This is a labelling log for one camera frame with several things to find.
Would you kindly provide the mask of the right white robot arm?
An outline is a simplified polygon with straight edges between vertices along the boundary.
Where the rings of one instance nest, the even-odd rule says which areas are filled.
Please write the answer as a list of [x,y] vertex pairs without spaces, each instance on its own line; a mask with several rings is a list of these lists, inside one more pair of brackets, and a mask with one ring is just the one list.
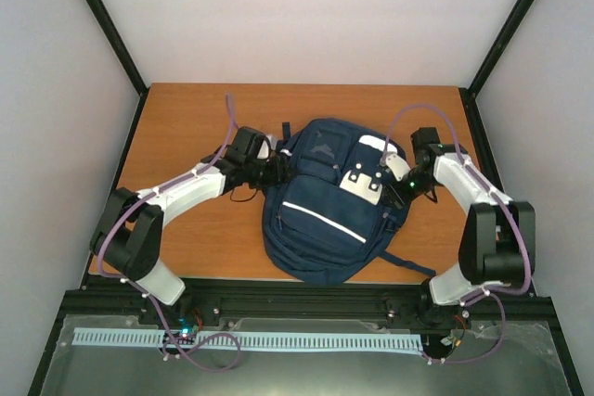
[[444,144],[433,127],[410,136],[415,163],[385,148],[381,166],[393,178],[381,193],[397,209],[426,197],[436,201],[444,187],[466,216],[458,260],[447,271],[426,279],[416,304],[419,321],[437,326],[446,311],[461,308],[496,292],[525,293],[532,282],[536,254],[536,212],[493,185],[475,166],[459,142]]

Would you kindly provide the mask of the navy blue student backpack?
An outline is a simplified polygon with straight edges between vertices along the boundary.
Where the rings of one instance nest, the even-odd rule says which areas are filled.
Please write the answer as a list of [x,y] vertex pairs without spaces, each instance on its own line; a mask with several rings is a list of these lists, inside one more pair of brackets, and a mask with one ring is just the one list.
[[389,253],[409,208],[381,202],[392,175],[384,151],[406,155],[377,131],[332,118],[310,121],[279,144],[294,176],[267,188],[265,253],[281,271],[309,285],[334,286],[375,259],[434,277],[436,272]]

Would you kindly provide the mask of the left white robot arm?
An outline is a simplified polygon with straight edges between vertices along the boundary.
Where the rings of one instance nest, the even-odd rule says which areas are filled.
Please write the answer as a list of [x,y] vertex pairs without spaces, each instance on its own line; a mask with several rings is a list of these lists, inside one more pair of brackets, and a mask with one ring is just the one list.
[[161,303],[173,324],[185,323],[193,301],[186,285],[161,258],[163,229],[201,203],[247,185],[264,191],[293,176],[291,153],[271,135],[238,128],[192,169],[150,188],[115,189],[90,241],[99,273],[123,280]]

